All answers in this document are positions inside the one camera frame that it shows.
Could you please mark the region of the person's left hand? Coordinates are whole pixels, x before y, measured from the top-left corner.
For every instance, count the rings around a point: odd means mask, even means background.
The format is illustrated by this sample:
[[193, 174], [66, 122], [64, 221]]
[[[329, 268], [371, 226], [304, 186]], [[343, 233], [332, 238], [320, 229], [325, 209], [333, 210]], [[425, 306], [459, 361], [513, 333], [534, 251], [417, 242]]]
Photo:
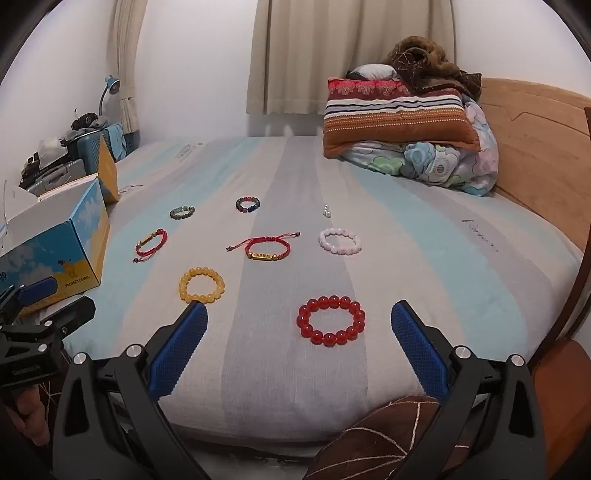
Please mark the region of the person's left hand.
[[30, 386], [13, 394], [14, 407], [7, 407], [14, 426], [36, 446], [45, 446], [50, 441], [45, 405], [41, 400], [38, 385]]

